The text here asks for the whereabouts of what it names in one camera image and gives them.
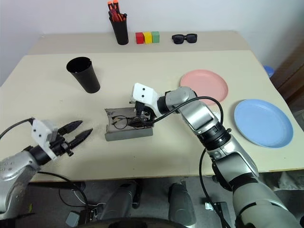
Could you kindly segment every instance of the pink plate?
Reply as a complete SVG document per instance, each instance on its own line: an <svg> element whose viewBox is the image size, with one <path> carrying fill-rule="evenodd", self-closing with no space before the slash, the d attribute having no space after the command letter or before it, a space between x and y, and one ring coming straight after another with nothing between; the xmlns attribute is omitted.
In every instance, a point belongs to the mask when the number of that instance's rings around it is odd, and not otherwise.
<svg viewBox="0 0 304 228"><path fill-rule="evenodd" d="M209 70L192 70L186 73L180 80L181 86L190 87L197 96L211 96L222 101L228 94L228 86L225 80ZM211 100L202 100L208 105L214 105Z"/></svg>

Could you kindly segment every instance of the floor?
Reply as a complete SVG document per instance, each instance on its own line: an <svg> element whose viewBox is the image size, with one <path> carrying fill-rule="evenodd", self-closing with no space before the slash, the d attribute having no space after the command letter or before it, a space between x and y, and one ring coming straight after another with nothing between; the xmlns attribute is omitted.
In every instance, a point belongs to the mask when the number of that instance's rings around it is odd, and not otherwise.
<svg viewBox="0 0 304 228"><path fill-rule="evenodd" d="M168 190L176 182L185 181L190 193L197 217L198 228L220 228L220 221L214 211L205 210L204 194L198 177L172 177L143 179L141 205L131 210L132 217L168 218ZM225 201L235 220L232 208L232 193L213 182L212 178L204 177L206 188L215 202ZM106 202L111 194L126 180L102 180L86 182L85 194L90 203ZM62 198L72 205L81 205L71 190L61 190ZM32 216L17 220L16 227L67 228L65 220L70 211L80 211L81 208L71 208L63 204L58 196L58 189L29 186L24 199L21 214L27 213L32 205Z"/></svg>

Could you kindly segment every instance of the black wire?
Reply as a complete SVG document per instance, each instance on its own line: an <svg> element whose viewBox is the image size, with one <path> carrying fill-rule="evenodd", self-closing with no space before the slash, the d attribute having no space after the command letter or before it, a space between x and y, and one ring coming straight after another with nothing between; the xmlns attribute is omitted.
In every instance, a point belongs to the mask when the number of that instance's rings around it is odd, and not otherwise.
<svg viewBox="0 0 304 228"><path fill-rule="evenodd" d="M218 102L218 100L216 100L216 99L214 99L213 97L210 97L210 96L198 96L198 97L195 97L193 99L190 99L190 100L180 104L179 106L175 107L174 109L167 112L166 114L162 115L161 117L157 118L156 120L152 121L152 124L154 124L154 123L162 120L163 118L167 117L168 115L176 112L178 109L180 109L184 105L189 104L190 102L193 102L193 101L196 101L196 100L201 100L201 99L211 100L211 101L213 101L214 103L217 104L217 106L219 108L219 111L220 111L220 117L221 117L220 118L220 123L223 124L223 121L224 121L223 108L222 108L221 104ZM207 201L213 206L213 208L214 208L215 212L217 213L217 215L219 216L221 222L224 223L227 228L231 228L230 225L227 223L227 221L224 219L223 215L220 213L219 209L214 205L211 197L209 196L209 194L208 194L208 192L205 188L205 184L204 184L202 173L201 173L201 166L202 166L202 161L203 161L203 157L204 157L205 153L206 153L206 148L204 149L203 153L201 154L201 157L200 157L200 160L199 160L199 162L200 162L199 163L199 180L200 180L201 187L203 188L203 191L204 191L204 194L206 195Z"/></svg>
<svg viewBox="0 0 304 228"><path fill-rule="evenodd" d="M69 206L69 207L73 207L73 208L85 208L85 207L86 207L85 205L82 205L82 206L75 206L75 205L70 205L70 204L66 203L66 202L63 200L62 196L61 196L60 190L61 190L61 189L58 189L58 195L59 195L59 198L61 199L61 201L62 201L65 205L67 205L67 206Z"/></svg>
<svg viewBox="0 0 304 228"><path fill-rule="evenodd" d="M18 122L18 123L13 124L12 126L10 126L8 129L6 129L4 132L2 132L2 133L0 134L0 139L1 139L7 132L9 132L11 129L13 129L14 127L16 127L16 126L18 126L18 125L20 125L20 124L22 124L22 123L30 122L31 124L33 124L33 120L34 120L34 118L29 118L29 119L22 120L22 121L20 121L20 122Z"/></svg>
<svg viewBox="0 0 304 228"><path fill-rule="evenodd" d="M65 180L66 182L70 183L71 185L73 185L82 195L82 197L84 198L84 201L85 201L85 209L86 209L86 214L87 214L87 218L89 218L89 213L90 213L90 210L89 210L89 203L87 201L87 197L85 195L85 193L75 184L73 183L71 180L69 180L68 178L66 177L63 177L59 174L56 174L56 173L52 173L52 172L43 172L43 171L39 171L37 173L40 173L40 174L45 174L45 175L50 175L50 176L54 176L54 177L58 177L58 178L61 178L63 180Z"/></svg>

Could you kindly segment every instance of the black cup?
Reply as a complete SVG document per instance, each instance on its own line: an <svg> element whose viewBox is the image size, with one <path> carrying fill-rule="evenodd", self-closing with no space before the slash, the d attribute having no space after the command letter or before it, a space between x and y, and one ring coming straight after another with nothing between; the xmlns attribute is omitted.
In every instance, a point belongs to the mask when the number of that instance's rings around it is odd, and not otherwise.
<svg viewBox="0 0 304 228"><path fill-rule="evenodd" d="M116 36L117 43L119 45L126 45L129 43L127 19L120 22L111 21L111 24Z"/></svg>
<svg viewBox="0 0 304 228"><path fill-rule="evenodd" d="M66 69L80 83L80 85L90 94L96 93L100 89L99 82L94 72L92 61L87 57L77 57L66 65Z"/></svg>

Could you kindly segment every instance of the sunglasses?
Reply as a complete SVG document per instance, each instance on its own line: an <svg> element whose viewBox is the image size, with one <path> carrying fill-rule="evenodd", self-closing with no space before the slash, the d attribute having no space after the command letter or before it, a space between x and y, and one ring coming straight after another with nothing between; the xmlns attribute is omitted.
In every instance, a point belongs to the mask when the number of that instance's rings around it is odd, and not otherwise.
<svg viewBox="0 0 304 228"><path fill-rule="evenodd" d="M176 34L172 36L172 39L175 44L182 44L184 40L186 40L188 43L196 43L198 40L198 35L195 33L190 33L187 35Z"/></svg>

